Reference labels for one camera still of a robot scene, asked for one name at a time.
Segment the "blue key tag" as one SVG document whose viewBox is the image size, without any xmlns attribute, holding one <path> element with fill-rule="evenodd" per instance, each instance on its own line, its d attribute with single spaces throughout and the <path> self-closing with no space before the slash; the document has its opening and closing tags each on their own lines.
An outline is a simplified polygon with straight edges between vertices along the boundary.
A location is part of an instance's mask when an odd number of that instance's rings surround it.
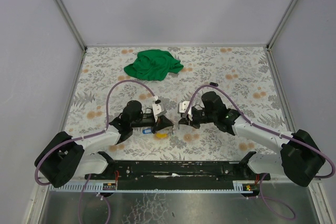
<svg viewBox="0 0 336 224">
<path fill-rule="evenodd" d="M 152 133 L 152 130 L 149 128 L 149 129 L 144 129 L 142 131 L 143 134 L 151 134 Z"/>
</svg>

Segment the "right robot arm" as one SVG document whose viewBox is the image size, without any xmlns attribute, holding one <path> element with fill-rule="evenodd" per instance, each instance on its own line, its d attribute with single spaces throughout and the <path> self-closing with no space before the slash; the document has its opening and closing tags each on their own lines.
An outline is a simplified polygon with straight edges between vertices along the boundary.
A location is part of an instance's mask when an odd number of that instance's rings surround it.
<svg viewBox="0 0 336 224">
<path fill-rule="evenodd" d="M 190 101 L 179 103 L 180 125 L 199 129 L 201 124 L 214 124 L 221 132 L 254 141 L 273 154 L 253 154 L 247 166 L 256 174 L 277 174 L 287 176 L 292 182 L 307 187 L 325 164 L 325 157 L 310 134 L 304 130 L 281 132 L 266 125 L 257 125 L 237 109 L 227 108 L 214 91 L 201 97 L 203 106 L 199 109 Z"/>
</svg>

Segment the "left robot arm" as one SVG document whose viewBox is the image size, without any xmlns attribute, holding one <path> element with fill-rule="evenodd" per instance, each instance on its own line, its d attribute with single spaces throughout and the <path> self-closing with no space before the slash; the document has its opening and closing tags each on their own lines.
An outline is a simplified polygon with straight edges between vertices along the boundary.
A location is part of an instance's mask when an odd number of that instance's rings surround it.
<svg viewBox="0 0 336 224">
<path fill-rule="evenodd" d="M 59 132 L 36 158 L 35 173 L 41 173 L 47 179 L 45 184 L 55 188 L 65 185 L 73 177 L 101 174 L 111 162 L 111 158 L 101 152 L 103 147 L 126 141 L 134 128 L 147 127 L 154 134 L 173 127 L 165 113 L 160 100 L 152 104 L 148 113 L 142 111 L 139 101 L 132 100 L 101 132 L 79 138 L 73 138 L 65 131 Z"/>
</svg>

